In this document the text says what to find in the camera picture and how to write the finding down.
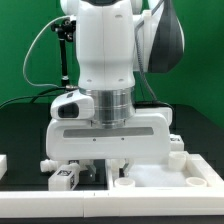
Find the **cable connector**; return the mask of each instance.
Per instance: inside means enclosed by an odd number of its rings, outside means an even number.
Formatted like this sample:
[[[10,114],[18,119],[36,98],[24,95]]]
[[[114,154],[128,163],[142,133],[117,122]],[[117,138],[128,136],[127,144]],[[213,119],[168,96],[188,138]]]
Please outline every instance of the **cable connector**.
[[[74,86],[74,85],[66,85],[65,86],[65,90],[66,91],[69,91],[69,92],[74,91],[74,90],[77,90],[77,89],[79,89],[78,86]]]

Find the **table surface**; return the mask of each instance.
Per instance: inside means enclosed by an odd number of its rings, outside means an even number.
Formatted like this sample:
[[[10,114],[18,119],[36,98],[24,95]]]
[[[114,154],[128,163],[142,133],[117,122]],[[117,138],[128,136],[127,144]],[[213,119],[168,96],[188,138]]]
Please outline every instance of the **table surface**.
[[[194,108],[174,105],[172,134],[181,135],[185,150],[200,154],[224,179],[224,130]],[[7,155],[8,171],[0,182],[0,191],[47,190],[48,173],[40,172],[45,152],[46,130],[51,120],[49,104],[11,104],[0,110],[0,154]],[[98,161],[101,173],[101,161]],[[79,189],[106,189],[105,176]],[[224,223],[224,216],[0,219],[0,223]]]

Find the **green wall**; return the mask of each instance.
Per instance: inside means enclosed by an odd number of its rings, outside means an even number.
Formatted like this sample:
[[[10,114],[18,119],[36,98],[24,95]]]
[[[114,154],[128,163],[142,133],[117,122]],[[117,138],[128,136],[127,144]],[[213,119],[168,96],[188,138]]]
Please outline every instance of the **green wall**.
[[[161,101],[191,105],[224,127],[224,1],[173,2],[185,33],[185,55],[169,74],[149,74],[148,80]],[[0,102],[43,90],[24,81],[23,60],[42,27],[62,15],[59,0],[1,2]],[[73,55],[72,45],[68,54]],[[78,67],[69,61],[70,75],[77,83]],[[60,84],[58,40],[51,31],[46,32],[35,48],[28,74],[36,83]],[[141,100],[137,88],[137,99]]]

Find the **metal cylinder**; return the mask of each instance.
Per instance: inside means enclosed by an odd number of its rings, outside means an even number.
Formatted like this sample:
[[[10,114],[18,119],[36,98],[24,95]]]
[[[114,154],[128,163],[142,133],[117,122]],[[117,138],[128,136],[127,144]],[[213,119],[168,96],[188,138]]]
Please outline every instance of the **metal cylinder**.
[[[107,91],[80,89],[80,93],[94,100],[93,126],[105,129],[122,127],[125,119],[134,115],[133,92],[134,87]]]

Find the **small white box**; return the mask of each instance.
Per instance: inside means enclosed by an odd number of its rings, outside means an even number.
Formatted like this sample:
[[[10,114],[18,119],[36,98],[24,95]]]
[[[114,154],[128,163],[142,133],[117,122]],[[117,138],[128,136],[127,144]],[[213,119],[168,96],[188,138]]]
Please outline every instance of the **small white box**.
[[[72,191],[79,182],[78,164],[62,165],[48,179],[49,191]]]

